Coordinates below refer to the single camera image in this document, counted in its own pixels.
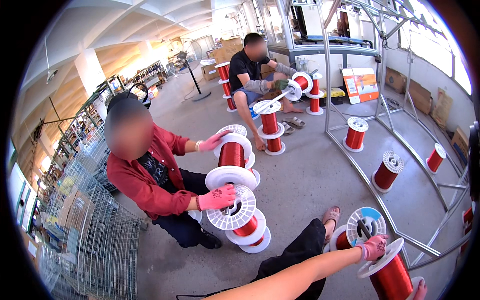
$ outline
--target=red shirt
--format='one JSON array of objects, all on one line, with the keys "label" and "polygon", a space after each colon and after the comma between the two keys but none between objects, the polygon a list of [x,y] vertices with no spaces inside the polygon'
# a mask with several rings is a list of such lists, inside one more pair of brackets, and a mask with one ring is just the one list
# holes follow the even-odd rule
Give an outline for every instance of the red shirt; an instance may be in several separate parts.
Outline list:
[{"label": "red shirt", "polygon": [[185,191],[179,167],[173,155],[185,155],[188,138],[175,135],[154,124],[154,136],[148,151],[168,168],[168,177],[179,189],[171,194],[157,185],[152,175],[137,160],[124,160],[110,153],[107,161],[108,179],[147,212],[152,220],[158,216],[179,215],[184,212],[195,193]]}]

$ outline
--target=hand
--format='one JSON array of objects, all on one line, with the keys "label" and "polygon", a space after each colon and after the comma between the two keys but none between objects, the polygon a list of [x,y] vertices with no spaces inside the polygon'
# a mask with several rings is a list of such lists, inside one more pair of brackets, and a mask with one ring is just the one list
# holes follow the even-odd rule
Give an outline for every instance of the hand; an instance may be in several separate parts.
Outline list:
[{"label": "hand", "polygon": [[287,88],[287,86],[288,86],[287,79],[278,79],[272,83],[272,88],[275,90],[284,90]]},{"label": "hand", "polygon": [[235,200],[235,192],[233,184],[224,185],[205,195],[198,196],[198,205],[201,210],[220,209],[230,206]]},{"label": "hand", "polygon": [[212,151],[213,149],[215,149],[215,147],[217,147],[222,143],[222,137],[228,133],[232,133],[232,131],[225,130],[221,133],[212,135],[206,141],[200,142],[200,144],[198,145],[198,151],[200,152]]},{"label": "hand", "polygon": [[376,235],[368,239],[363,244],[355,247],[361,248],[361,261],[376,261],[380,256],[385,254],[385,247],[387,245],[386,239],[388,235]]}]

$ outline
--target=concrete floor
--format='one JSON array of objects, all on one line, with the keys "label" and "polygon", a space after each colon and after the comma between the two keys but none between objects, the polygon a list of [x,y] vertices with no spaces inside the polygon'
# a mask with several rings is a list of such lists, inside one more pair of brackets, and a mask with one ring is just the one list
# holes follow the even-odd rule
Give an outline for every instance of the concrete floor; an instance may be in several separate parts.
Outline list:
[{"label": "concrete floor", "polygon": [[[194,73],[197,78],[201,78],[200,68]],[[193,87],[189,74],[168,81],[150,108],[156,124],[192,140],[206,139],[229,124],[243,124],[237,113],[227,112],[226,101],[221,97],[223,90],[217,81],[200,82],[202,91],[210,90],[212,94],[198,102],[183,100],[184,95]],[[403,97],[390,91],[385,96],[403,101]],[[337,107],[345,113],[368,116],[374,114],[376,104],[374,100]],[[300,103],[298,106],[306,108],[308,105]],[[459,164],[449,142],[433,120],[421,112],[418,114]],[[277,114],[280,120],[283,116],[281,112]],[[272,233],[269,247],[259,254],[247,254],[230,243],[225,234],[213,227],[205,216],[202,226],[224,242],[221,249],[207,250],[202,246],[183,249],[160,226],[149,224],[147,232],[140,235],[138,299],[174,299],[176,294],[201,295],[246,284],[256,276],[261,261],[280,255],[310,220],[316,217],[321,219],[327,208],[333,205],[340,207],[341,225],[360,207],[378,209],[354,168],[324,134],[325,114],[311,116],[304,113],[295,116],[302,118],[307,126],[290,136],[282,137],[287,146],[285,153],[268,156],[255,150],[257,160],[253,168],[260,172],[262,181],[254,193],[257,206],[265,214]],[[396,130],[412,147],[422,157],[428,157],[434,142],[427,133],[404,112],[395,113],[393,120]],[[255,122],[258,126],[261,119],[258,118]],[[331,114],[330,126],[341,125],[342,122],[335,113]],[[377,121],[370,121],[369,126],[364,139],[365,149],[352,155],[368,176],[380,165],[384,151],[394,150],[403,158],[406,165],[404,171],[397,177],[391,192],[381,196],[398,229],[427,243],[444,216],[440,198],[423,170],[396,138]],[[347,129],[336,131],[335,136],[341,140],[346,132]],[[253,142],[251,132],[247,137]],[[212,153],[187,154],[177,157],[177,162],[181,168],[203,173],[217,166],[217,159]],[[456,184],[458,176],[449,162],[445,161],[440,166],[436,179]],[[447,202],[450,202],[453,192],[443,190]],[[120,194],[117,200],[139,216],[145,217],[129,198]],[[467,206],[468,201],[464,201],[458,208],[456,215],[432,245],[435,249],[443,251],[461,237],[460,215]],[[418,250],[409,245],[407,251],[411,261],[419,254]],[[429,288],[427,300],[436,299],[448,282],[455,267],[457,253],[454,251],[434,264],[411,272],[411,277],[423,276],[426,279]],[[352,265],[330,276],[321,299],[376,299],[370,281],[356,278],[359,267]]]}]

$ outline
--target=metal frame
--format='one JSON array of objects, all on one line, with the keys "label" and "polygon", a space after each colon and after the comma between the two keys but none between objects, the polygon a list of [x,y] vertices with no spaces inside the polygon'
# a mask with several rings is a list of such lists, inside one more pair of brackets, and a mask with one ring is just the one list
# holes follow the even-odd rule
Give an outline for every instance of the metal frame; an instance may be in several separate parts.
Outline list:
[{"label": "metal frame", "polygon": [[[364,10],[365,12],[367,13],[367,15],[370,17],[372,23],[375,25],[375,28],[377,29],[377,32],[378,32],[378,36],[379,36],[379,40],[383,41],[383,40],[387,40],[392,34],[394,34],[400,27],[401,25],[406,22],[406,21],[413,21],[413,22],[416,22],[416,23],[419,23],[419,24],[422,24],[423,26],[426,26],[427,28],[430,28],[430,26],[428,26],[427,24],[423,24],[423,22],[421,20],[418,20],[418,19],[414,19],[414,18],[406,18],[405,16],[402,16],[402,15],[398,15],[395,11],[393,11],[391,8],[388,8],[388,7],[385,7],[382,3],[380,3],[379,1],[375,1],[377,4],[380,5],[380,8],[377,9],[373,6],[370,6],[370,5],[367,5],[365,4],[364,2],[360,2],[360,1],[357,1],[357,0],[353,0],[352,1],[352,4],[357,4],[357,5],[360,5]],[[318,7],[318,13],[319,13],[319,16],[320,16],[320,24],[324,24],[324,18],[323,18],[323,15],[322,15],[322,4],[321,4],[321,1],[317,1],[317,7]],[[375,20],[374,16],[373,15],[377,15],[379,17],[379,24],[377,24],[377,21]],[[398,22],[398,25],[393,28],[393,30],[389,33],[385,32],[385,17],[388,17],[388,18],[392,18],[391,16],[398,16],[400,18],[404,18],[402,21],[399,21],[397,19],[394,19],[396,22]],[[326,28],[325,26],[322,26],[322,32],[323,32],[323,35],[324,36],[327,36],[327,31],[326,31]],[[382,124],[385,128],[388,129],[388,131],[398,139],[398,141],[403,144],[403,146],[408,150],[410,151],[410,154],[416,159],[417,163],[420,165],[420,167],[424,170],[425,174],[428,176],[428,178],[430,179],[430,182],[432,183],[432,185],[434,186],[435,190],[437,191],[437,194],[438,196],[440,197],[441,199],[441,204],[442,206],[444,207],[446,213],[445,213],[445,216],[442,220],[442,222],[440,223],[439,227],[437,228],[437,231],[434,233],[434,235],[432,236],[432,238],[430,239],[430,241],[428,242],[428,244],[424,244],[404,233],[402,233],[401,231],[399,231],[395,225],[395,222],[392,218],[392,216],[390,215],[390,213],[388,212],[388,209],[385,205],[385,203],[383,202],[381,196],[379,195],[379,193],[377,192],[377,190],[375,189],[375,187],[373,186],[372,182],[370,181],[369,179],[369,176],[367,176],[365,174],[365,172],[362,170],[362,168],[358,165],[358,163],[355,161],[355,159],[350,155],[350,153],[344,148],[344,146],[342,145],[342,143],[336,139],[336,137],[333,135],[333,131],[335,130],[339,130],[339,129],[342,129],[342,128],[346,128],[348,127],[348,125],[340,125],[340,126],[335,126],[333,128],[330,128],[329,127],[329,123],[330,123],[330,110],[333,110],[335,111],[336,113],[338,113],[345,121],[347,120],[347,118],[335,107],[332,105],[332,102],[331,102],[331,80],[330,80],[330,76],[326,76],[326,91],[327,91],[327,95],[326,95],[326,115],[325,115],[325,133],[328,135],[328,137],[337,145],[337,147],[340,149],[340,151],[345,155],[345,157],[350,161],[351,165],[355,168],[355,170],[358,172],[358,174],[360,175],[360,177],[363,179],[363,182],[367,185],[367,188],[370,190],[370,192],[372,193],[373,197],[375,198],[375,200],[377,201],[377,204],[379,205],[381,211],[382,211],[382,214],[384,215],[390,229],[392,230],[393,232],[393,235],[395,238],[404,238],[405,239],[405,242],[410,244],[411,246],[415,247],[416,249],[420,250],[422,253],[411,263],[410,260],[408,259],[408,255],[407,255],[407,251],[405,249],[405,247],[402,248],[402,255],[404,256],[405,258],[405,262],[406,262],[406,265],[407,265],[407,269],[408,270],[415,270],[415,269],[418,269],[418,268],[421,268],[423,266],[426,266],[428,264],[431,264],[439,259],[441,259],[442,257],[446,256],[447,254],[449,254],[450,252],[452,252],[453,250],[457,249],[458,247],[460,247],[461,245],[463,245],[465,242],[467,242],[468,240],[468,237],[469,235],[465,235],[464,237],[462,237],[457,243],[455,243],[452,247],[450,247],[448,250],[444,251],[444,252],[439,252],[433,248],[431,248],[430,246],[432,245],[433,241],[435,240],[435,238],[438,236],[439,232],[442,230],[442,228],[445,226],[445,224],[447,223],[447,221],[450,219],[450,217],[452,216],[452,214],[454,213],[454,211],[458,208],[460,202],[462,201],[462,199],[464,198],[464,196],[467,194],[467,192],[469,191],[469,187],[468,186],[465,186],[463,185],[463,182],[465,180],[465,177],[466,177],[466,174],[467,174],[467,168],[465,167],[465,169],[463,170],[463,172],[461,172],[458,167],[456,166],[456,164],[453,162],[452,158],[447,155],[448,157],[448,160],[450,161],[450,163],[452,164],[453,168],[455,169],[455,171],[457,172],[458,176],[459,176],[459,180],[458,180],[458,183],[457,184],[450,184],[450,183],[438,183],[435,178],[430,174],[430,172],[428,171],[427,169],[427,166],[425,165],[425,162],[423,161],[423,159],[421,158],[421,156],[412,148],[412,146],[410,146],[410,144],[395,130],[395,127],[394,127],[394,123],[392,121],[392,117],[391,117],[391,114],[393,114],[394,112],[398,112],[398,111],[404,111],[405,113],[407,113],[407,115],[409,115],[410,117],[413,118],[413,120],[415,120],[415,122],[420,125],[420,127],[422,127],[428,134],[429,136],[436,142],[436,143],[439,143],[438,139],[429,131],[429,129],[418,119],[418,116],[417,116],[417,113],[415,111],[415,107],[413,105],[413,101],[410,97],[410,94],[408,92],[408,89],[406,91],[407,95],[406,95],[406,98],[405,98],[405,102],[406,102],[406,99],[409,100],[409,103],[410,105],[412,106],[413,108],[413,114],[406,111],[405,109],[403,108],[399,108],[399,109],[395,109],[395,110],[392,110],[390,111],[389,108],[388,108],[388,105],[386,103],[386,100],[385,100],[385,97],[383,96],[383,91],[384,91],[384,85],[385,85],[385,74],[386,74],[386,49],[383,47],[383,45],[379,45],[379,49],[380,49],[380,55],[382,57],[382,67],[381,67],[381,76],[380,76],[380,86],[379,86],[379,99],[378,99],[378,105],[377,105],[377,109],[376,109],[376,112],[375,112],[375,115],[372,116],[372,117],[368,117],[368,118],[364,118],[365,121],[369,121],[369,120],[376,120],[378,121],[380,124]],[[327,39],[324,39],[324,49],[325,49],[325,73],[328,75],[330,74],[330,47],[329,47],[329,43],[328,43],[328,40]],[[409,61],[408,61],[408,81],[407,81],[407,85],[409,85],[410,83],[410,70],[411,70],[411,56],[412,56],[412,53],[411,53],[411,50],[409,52]],[[383,104],[383,107],[385,109],[385,113],[381,113],[381,106]],[[388,123],[386,123],[385,121],[383,121],[380,117],[381,116],[384,116],[386,115],[387,118],[388,118]],[[442,192],[440,191],[440,187],[446,187],[446,188],[451,188],[451,189],[455,189],[455,193],[454,193],[454,196],[452,198],[452,201],[448,204],[444,198],[444,196],[442,195]],[[461,190],[461,194],[459,197],[457,197],[457,192]],[[422,256],[424,254],[427,254],[431,257],[431,259],[425,261],[425,262],[422,262],[422,263],[419,263],[420,259],[422,258]]]}]

